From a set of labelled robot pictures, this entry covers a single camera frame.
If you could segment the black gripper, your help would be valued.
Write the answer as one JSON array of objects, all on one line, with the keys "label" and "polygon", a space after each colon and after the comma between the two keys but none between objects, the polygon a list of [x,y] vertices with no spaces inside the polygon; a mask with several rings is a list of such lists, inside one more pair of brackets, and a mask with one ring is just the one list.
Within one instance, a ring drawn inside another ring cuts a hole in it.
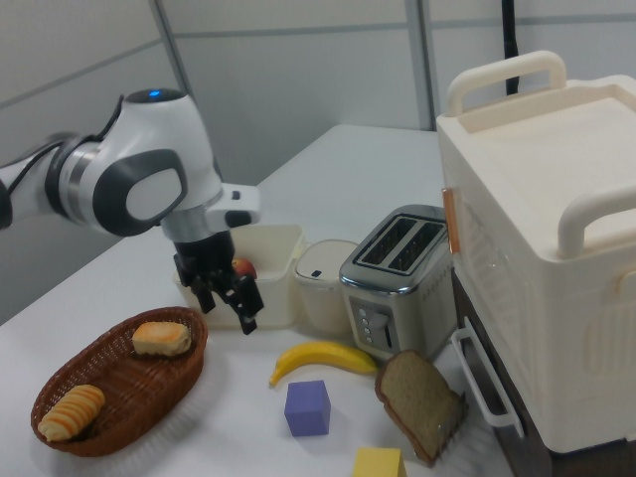
[{"label": "black gripper", "polygon": [[210,287],[238,317],[242,332],[251,334],[257,328],[256,315],[263,301],[255,279],[250,274],[238,275],[232,261],[235,246],[230,233],[217,233],[192,242],[175,242],[175,264],[181,283],[190,286],[204,314],[216,307]]}]

